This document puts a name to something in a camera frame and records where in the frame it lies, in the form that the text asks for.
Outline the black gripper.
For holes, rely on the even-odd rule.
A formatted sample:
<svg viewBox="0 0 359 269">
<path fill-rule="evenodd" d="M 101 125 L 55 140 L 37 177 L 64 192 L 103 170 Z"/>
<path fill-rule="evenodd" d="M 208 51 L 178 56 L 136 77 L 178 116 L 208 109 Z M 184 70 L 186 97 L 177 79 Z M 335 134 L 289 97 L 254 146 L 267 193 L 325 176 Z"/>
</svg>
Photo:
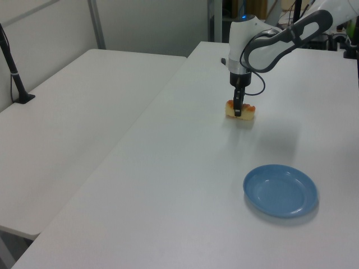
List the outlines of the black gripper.
<svg viewBox="0 0 359 269">
<path fill-rule="evenodd" d="M 250 85 L 251 83 L 251 72 L 247 72 L 245 74 L 235 74 L 230 73 L 230 84 L 232 86 L 236 86 L 233 96 L 233 110 L 234 116 L 240 117 L 242 114 L 242 97 L 245 96 L 246 92 L 245 86 Z"/>
</svg>

